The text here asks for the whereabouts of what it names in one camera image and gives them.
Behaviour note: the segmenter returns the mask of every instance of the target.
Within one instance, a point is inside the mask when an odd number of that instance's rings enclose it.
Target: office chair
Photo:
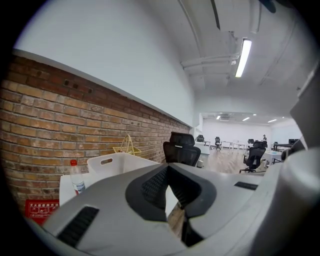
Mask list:
[[[204,142],[205,138],[203,135],[199,134],[198,137],[195,138],[196,142]]]
[[[246,169],[241,169],[239,173],[241,173],[241,171],[249,173],[255,172],[261,164],[261,157],[263,156],[265,151],[266,148],[264,147],[264,145],[261,145],[259,147],[250,147],[248,158],[246,159],[246,156],[243,156],[243,163],[248,167]]]
[[[194,145],[195,139],[191,134],[171,132],[170,142],[163,143],[165,161],[196,166],[201,150]]]
[[[218,150],[218,149],[221,150],[222,143],[220,142],[220,137],[215,137],[214,140],[215,140],[215,143],[214,143],[213,148],[216,150]]]

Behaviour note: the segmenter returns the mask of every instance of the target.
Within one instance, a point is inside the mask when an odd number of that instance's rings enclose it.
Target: white ceiling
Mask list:
[[[213,119],[217,122],[229,122],[229,123],[242,123],[249,125],[265,125],[271,126],[278,124],[283,121],[287,121],[290,118],[282,116],[269,116],[269,115],[253,115],[253,113],[239,113],[239,112],[208,112],[201,113],[204,119]]]
[[[319,58],[296,11],[277,2],[270,13],[258,0],[215,0],[220,29],[211,0],[148,2],[175,42],[195,91],[249,99],[274,92],[292,103]],[[242,77],[235,78],[243,38],[252,47]]]

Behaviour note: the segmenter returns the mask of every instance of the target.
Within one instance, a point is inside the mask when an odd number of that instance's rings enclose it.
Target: ceiling light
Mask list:
[[[245,66],[250,53],[251,43],[252,42],[250,40],[247,40],[247,39],[243,40],[240,62],[235,73],[236,78],[240,78],[242,76],[242,73],[245,70]]]

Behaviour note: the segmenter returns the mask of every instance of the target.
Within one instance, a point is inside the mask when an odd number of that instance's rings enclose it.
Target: chair headrest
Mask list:
[[[171,132],[170,142],[178,145],[195,145],[195,138],[189,133]]]

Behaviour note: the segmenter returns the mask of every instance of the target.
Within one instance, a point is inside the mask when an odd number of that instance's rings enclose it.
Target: brick wall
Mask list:
[[[1,87],[1,158],[20,208],[25,199],[58,199],[60,176],[77,159],[112,154],[129,133],[142,158],[164,160],[171,131],[189,127],[63,70],[12,57]]]

